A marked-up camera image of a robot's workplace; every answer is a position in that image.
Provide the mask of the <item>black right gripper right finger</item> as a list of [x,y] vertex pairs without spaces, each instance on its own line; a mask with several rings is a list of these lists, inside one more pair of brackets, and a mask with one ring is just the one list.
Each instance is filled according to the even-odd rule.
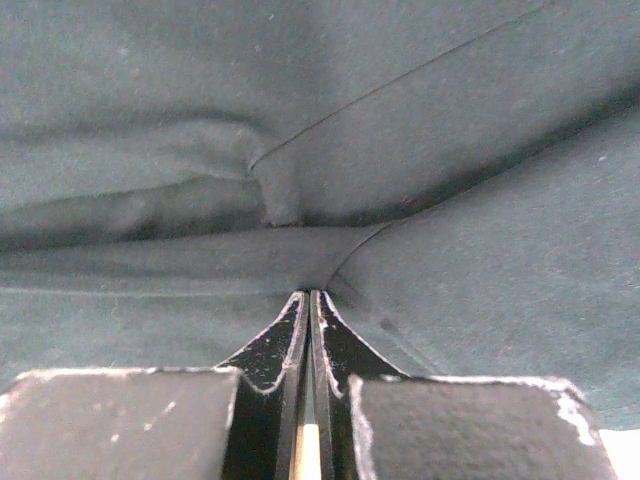
[[612,479],[583,394],[531,376],[413,377],[310,296],[310,352],[326,479]]

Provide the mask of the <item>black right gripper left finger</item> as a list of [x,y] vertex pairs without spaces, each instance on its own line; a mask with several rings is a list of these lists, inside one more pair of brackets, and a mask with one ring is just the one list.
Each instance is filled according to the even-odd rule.
[[5,479],[292,479],[309,297],[204,368],[32,370],[1,397]]

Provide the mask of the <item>black t shirt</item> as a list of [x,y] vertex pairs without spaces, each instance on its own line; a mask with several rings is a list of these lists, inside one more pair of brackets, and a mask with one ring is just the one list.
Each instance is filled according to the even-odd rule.
[[637,428],[638,3],[2,3],[3,383],[211,365],[312,289]]

